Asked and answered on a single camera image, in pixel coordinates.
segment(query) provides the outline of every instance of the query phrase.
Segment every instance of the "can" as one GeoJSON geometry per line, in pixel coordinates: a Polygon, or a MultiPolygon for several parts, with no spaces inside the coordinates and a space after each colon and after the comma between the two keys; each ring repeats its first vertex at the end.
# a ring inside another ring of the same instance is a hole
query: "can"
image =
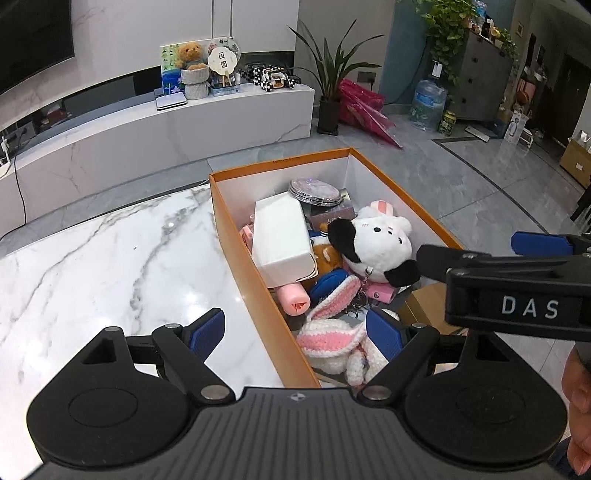
{"type": "Polygon", "coordinates": [[[452,134],[453,126],[456,124],[456,121],[456,114],[449,110],[445,110],[441,122],[439,123],[438,132],[449,137],[452,134]]]}

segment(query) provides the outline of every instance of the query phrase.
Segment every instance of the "metal screw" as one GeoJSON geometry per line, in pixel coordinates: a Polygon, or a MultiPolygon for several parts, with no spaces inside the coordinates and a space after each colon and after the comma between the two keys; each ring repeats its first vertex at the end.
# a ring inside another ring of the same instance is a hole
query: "metal screw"
{"type": "Polygon", "coordinates": [[[230,389],[223,385],[208,385],[201,389],[201,396],[207,400],[223,400],[230,394],[230,389]]]}
{"type": "Polygon", "coordinates": [[[386,400],[392,396],[392,391],[382,385],[371,385],[363,390],[363,396],[368,400],[386,400]]]}

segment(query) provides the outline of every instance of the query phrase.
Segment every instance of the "teddy bear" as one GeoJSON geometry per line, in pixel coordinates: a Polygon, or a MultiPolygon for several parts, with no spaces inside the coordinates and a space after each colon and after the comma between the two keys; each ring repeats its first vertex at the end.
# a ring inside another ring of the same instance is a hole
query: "teddy bear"
{"type": "Polygon", "coordinates": [[[175,66],[178,69],[196,70],[206,66],[201,62],[203,50],[196,41],[181,43],[177,47],[177,54],[178,60],[175,62],[175,66]]]}
{"type": "Polygon", "coordinates": [[[316,257],[318,275],[301,283],[306,291],[310,291],[320,277],[332,272],[335,268],[343,267],[343,258],[325,236],[314,237],[311,239],[311,242],[312,251],[316,257]]]}

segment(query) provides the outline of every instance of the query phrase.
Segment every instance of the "doorway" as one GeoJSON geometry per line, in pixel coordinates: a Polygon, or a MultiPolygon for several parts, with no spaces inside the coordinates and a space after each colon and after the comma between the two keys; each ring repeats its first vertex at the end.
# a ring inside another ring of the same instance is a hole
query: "doorway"
{"type": "Polygon", "coordinates": [[[591,83],[591,69],[569,55],[564,56],[554,88],[552,136],[563,145],[569,143],[591,83]]]}

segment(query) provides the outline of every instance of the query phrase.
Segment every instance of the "pink bag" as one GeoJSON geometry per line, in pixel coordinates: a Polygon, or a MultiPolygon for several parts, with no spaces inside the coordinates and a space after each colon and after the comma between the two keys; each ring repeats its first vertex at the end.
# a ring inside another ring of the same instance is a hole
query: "pink bag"
{"type": "Polygon", "coordinates": [[[370,92],[347,79],[341,81],[339,91],[340,121],[376,134],[392,145],[402,148],[394,135],[395,125],[380,113],[384,107],[382,95],[370,92]]]}

